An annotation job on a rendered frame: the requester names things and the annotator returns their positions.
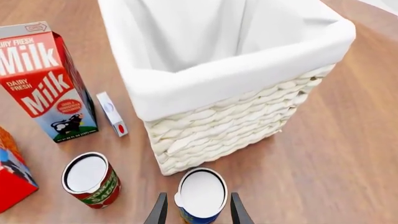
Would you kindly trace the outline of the tomato sauce tin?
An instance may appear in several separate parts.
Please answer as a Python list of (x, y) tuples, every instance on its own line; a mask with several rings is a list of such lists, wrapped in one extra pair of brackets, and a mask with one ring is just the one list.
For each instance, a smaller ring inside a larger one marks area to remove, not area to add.
[(99, 152), (76, 156), (65, 167), (62, 186), (90, 208), (111, 205), (119, 196), (121, 181), (107, 158)]

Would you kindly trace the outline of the blue alphabet soup tin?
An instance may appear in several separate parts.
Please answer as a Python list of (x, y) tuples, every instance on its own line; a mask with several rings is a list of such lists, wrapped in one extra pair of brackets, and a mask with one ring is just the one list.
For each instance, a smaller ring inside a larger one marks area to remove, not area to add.
[(224, 209), (228, 188), (224, 178), (207, 167), (190, 169), (181, 179), (174, 202), (187, 224), (211, 224)]

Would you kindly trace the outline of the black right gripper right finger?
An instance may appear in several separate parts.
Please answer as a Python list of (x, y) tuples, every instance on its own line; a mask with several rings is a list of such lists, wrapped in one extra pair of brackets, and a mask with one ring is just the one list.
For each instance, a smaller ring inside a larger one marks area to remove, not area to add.
[(255, 224), (236, 192), (231, 193), (231, 218), (233, 224)]

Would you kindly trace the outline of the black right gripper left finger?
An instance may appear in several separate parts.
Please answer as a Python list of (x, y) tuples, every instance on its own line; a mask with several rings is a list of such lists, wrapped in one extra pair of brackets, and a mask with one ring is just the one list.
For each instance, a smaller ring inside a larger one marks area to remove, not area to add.
[(162, 192), (144, 224), (165, 224), (168, 211), (167, 193)]

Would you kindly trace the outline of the red orange printed box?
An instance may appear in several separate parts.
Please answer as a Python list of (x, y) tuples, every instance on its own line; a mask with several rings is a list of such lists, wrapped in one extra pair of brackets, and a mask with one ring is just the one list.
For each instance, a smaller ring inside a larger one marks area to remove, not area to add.
[(0, 213), (38, 189), (14, 138), (0, 127)]

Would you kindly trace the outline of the small white printed box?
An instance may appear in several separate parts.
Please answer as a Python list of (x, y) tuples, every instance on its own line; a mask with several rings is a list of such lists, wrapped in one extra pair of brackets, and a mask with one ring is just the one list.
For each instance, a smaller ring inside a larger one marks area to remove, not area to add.
[(127, 127), (122, 117), (118, 113), (116, 107), (114, 106), (112, 100), (109, 98), (108, 94), (104, 91), (96, 95), (98, 102), (104, 111), (110, 125), (113, 127), (115, 133), (121, 138), (128, 134)]

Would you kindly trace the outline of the white woven lined basket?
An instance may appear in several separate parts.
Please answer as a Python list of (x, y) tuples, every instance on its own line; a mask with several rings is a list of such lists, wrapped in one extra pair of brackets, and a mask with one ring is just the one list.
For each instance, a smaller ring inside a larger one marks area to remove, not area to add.
[(162, 175), (279, 132), (356, 37), (321, 0), (98, 4)]

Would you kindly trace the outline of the red white milk carton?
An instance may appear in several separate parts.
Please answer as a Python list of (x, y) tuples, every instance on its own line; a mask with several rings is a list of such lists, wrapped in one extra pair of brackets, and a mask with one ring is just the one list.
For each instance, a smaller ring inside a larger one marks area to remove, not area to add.
[(98, 132), (93, 100), (46, 22), (0, 26), (0, 85), (56, 143)]

